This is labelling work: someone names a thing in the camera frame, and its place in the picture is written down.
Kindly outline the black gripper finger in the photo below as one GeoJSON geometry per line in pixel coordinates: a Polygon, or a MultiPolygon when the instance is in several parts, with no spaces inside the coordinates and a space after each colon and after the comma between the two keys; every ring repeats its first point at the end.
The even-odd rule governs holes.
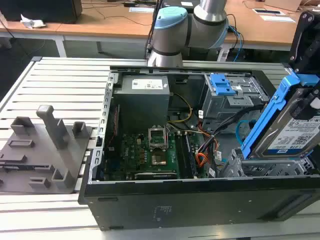
{"type": "Polygon", "coordinates": [[[320,109],[320,87],[310,88],[296,99],[291,116],[295,120],[310,120],[320,109]]]}

